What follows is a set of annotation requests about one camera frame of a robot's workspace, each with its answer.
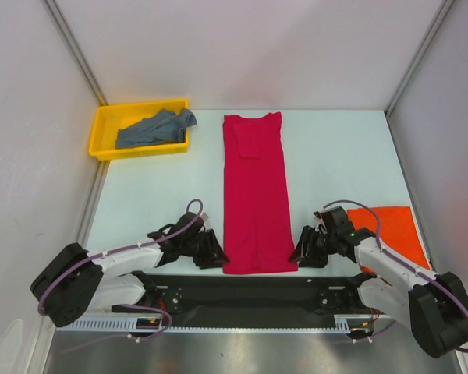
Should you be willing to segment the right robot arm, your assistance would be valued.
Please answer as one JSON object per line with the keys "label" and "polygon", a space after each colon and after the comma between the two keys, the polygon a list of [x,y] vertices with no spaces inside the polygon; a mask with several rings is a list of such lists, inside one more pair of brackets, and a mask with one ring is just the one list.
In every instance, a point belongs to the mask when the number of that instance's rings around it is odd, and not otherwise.
{"label": "right robot arm", "polygon": [[350,311],[383,312],[409,328],[432,358],[450,351],[468,353],[468,298],[457,276],[416,265],[367,228],[340,231],[306,226],[289,260],[304,267],[323,267],[331,254],[370,269],[346,281],[344,302]]}

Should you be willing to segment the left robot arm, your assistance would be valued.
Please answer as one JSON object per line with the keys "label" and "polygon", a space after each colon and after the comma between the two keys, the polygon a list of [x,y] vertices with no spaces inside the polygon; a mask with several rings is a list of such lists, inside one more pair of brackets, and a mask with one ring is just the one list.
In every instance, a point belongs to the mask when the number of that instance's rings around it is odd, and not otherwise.
{"label": "left robot arm", "polygon": [[56,327],[77,321],[86,312],[150,312],[165,308],[149,269],[192,258],[196,267],[220,268],[230,262],[213,229],[203,221],[166,224],[148,234],[143,246],[90,254],[79,243],[67,245],[36,277],[30,291],[38,312]]}

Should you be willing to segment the pink t-shirt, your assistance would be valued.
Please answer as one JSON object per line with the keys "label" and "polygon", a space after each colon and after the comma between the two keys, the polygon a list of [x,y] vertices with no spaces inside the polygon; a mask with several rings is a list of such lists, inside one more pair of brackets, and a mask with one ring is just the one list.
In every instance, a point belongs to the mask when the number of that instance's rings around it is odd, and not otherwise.
{"label": "pink t-shirt", "polygon": [[294,250],[281,141],[282,115],[226,115],[223,248],[229,275],[288,273]]}

